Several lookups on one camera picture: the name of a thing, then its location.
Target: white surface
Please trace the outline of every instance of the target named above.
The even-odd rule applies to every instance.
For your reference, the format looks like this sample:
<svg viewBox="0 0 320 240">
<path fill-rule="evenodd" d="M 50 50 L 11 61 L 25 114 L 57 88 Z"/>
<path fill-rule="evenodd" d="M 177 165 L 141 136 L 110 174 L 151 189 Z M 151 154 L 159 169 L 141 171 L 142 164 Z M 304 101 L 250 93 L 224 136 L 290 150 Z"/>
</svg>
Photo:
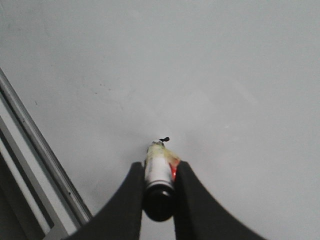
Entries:
<svg viewBox="0 0 320 240">
<path fill-rule="evenodd" d="M 93 213 L 169 136 L 259 234 L 320 236 L 319 1 L 0 2 L 0 66 Z"/>
</svg>

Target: small bottle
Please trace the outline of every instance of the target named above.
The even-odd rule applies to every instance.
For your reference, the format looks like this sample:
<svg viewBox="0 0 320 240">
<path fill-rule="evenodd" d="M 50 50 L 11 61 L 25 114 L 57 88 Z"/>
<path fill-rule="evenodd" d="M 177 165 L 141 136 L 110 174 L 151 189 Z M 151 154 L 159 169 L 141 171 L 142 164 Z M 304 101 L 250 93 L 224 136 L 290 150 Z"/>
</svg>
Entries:
<svg viewBox="0 0 320 240">
<path fill-rule="evenodd" d="M 142 205 L 147 216 L 157 222 L 169 219 L 175 210 L 174 174 L 170 164 L 172 154 L 162 141 L 152 142 L 147 150 Z"/>
</svg>

